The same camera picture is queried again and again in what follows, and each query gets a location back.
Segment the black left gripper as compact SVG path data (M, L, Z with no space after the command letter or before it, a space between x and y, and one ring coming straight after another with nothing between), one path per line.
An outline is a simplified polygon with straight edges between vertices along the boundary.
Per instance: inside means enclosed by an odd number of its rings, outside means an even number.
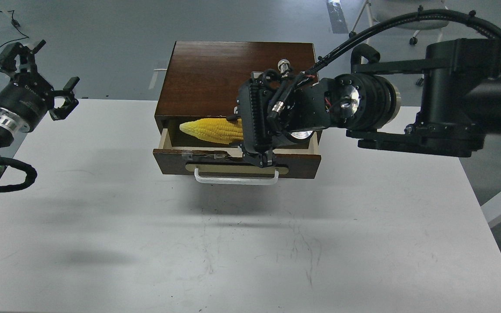
M38 72L35 55L46 43L40 40L34 48L10 43L0 53L0 73L10 78L0 91L0 127L10 133L32 132L47 112L54 121L64 120L78 105L74 89L79 77L70 78L62 90L54 90ZM64 99L63 105L49 109L56 98Z

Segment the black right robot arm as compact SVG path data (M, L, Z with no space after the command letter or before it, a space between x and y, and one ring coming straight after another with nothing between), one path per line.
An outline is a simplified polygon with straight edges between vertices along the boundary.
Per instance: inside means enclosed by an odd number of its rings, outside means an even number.
M448 20L476 30L483 38L458 38L430 44L421 60L381 62L368 38L401 24ZM391 74L422 74L423 94L415 121L404 133L380 129L398 114ZM483 148L485 136L501 133L501 29L491 22L445 9L390 18L350 38L309 69L267 71L239 88L230 122L242 124L238 145L245 162L259 168L277 164L274 149L300 144L314 131L346 130L358 147L371 150L469 158Z

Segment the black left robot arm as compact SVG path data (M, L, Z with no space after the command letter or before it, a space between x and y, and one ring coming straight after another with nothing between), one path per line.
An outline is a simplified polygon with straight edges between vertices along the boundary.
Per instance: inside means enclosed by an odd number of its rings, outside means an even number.
M79 77L56 90L38 72L35 56L45 44L41 40L29 48L11 43L0 54L0 73L10 78L0 91L0 149L9 147L18 133L34 131L47 113L53 120L64 120L78 105L73 90ZM33 166L0 155L0 193L25 190L36 178Z

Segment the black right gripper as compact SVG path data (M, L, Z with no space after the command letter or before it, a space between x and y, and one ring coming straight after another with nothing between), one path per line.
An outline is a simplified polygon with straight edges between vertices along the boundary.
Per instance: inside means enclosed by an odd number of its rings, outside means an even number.
M284 100L280 87L262 95L257 79L248 79L238 90L230 123L242 123L243 141L239 144L243 159L259 168L276 164L273 146L300 144L312 133L332 125L330 79L322 79L296 89Z

